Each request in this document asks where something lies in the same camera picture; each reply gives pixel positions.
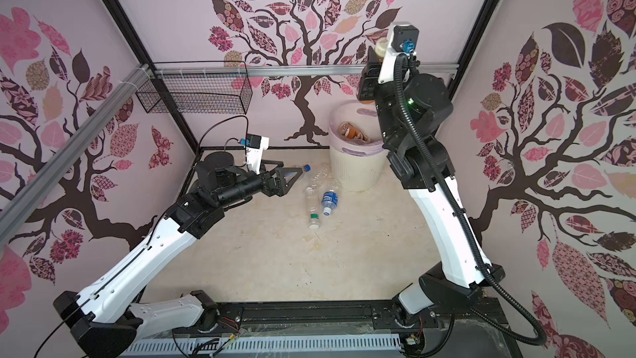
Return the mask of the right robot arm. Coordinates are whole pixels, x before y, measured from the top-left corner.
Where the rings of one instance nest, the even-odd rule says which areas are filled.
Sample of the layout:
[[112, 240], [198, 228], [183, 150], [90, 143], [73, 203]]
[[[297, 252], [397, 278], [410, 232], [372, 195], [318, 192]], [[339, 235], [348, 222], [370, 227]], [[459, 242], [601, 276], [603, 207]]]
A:
[[489, 286], [468, 241], [475, 235], [464, 232], [460, 222], [467, 218], [465, 210], [453, 210], [400, 111], [401, 105], [405, 105], [450, 193], [458, 200], [455, 169], [447, 150], [433, 135], [453, 110], [447, 88], [433, 75], [416, 74], [405, 80], [404, 100], [400, 102], [394, 83], [380, 83], [380, 71], [379, 63], [365, 66], [357, 97], [361, 101], [374, 101], [390, 167], [424, 215], [441, 257], [440, 263], [402, 290], [394, 298], [395, 303], [407, 316], [432, 308], [465, 311], [476, 304], [483, 288]]

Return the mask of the blue-label clear water bottle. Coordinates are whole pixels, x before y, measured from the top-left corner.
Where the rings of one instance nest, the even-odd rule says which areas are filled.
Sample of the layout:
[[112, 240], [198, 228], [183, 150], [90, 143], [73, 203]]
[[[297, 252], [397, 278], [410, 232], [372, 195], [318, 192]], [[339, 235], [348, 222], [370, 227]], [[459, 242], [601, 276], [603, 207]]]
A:
[[330, 216], [338, 207], [340, 194], [337, 188], [327, 189], [321, 199], [322, 214]]

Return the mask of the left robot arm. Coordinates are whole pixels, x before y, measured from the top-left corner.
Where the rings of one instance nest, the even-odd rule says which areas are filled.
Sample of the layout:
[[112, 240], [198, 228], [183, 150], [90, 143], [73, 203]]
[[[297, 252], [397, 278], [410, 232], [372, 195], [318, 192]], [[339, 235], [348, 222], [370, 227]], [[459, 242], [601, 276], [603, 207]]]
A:
[[218, 305], [196, 290], [162, 303], [134, 299], [177, 255], [200, 240], [225, 213], [255, 194], [283, 197], [310, 166], [258, 160], [235, 166], [229, 152], [213, 152], [195, 166], [197, 180], [150, 232], [108, 273], [79, 293], [64, 292], [54, 307], [89, 357], [118, 357], [135, 341], [176, 328], [212, 330]]

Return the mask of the green-label clear white-cap bottle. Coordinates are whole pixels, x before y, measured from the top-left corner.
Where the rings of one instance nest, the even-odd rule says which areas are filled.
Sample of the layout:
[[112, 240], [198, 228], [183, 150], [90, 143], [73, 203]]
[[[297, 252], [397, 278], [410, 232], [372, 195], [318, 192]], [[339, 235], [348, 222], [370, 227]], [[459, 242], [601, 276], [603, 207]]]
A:
[[308, 227], [310, 230], [318, 230], [321, 226], [320, 200], [315, 188], [307, 187], [305, 190], [306, 212]]

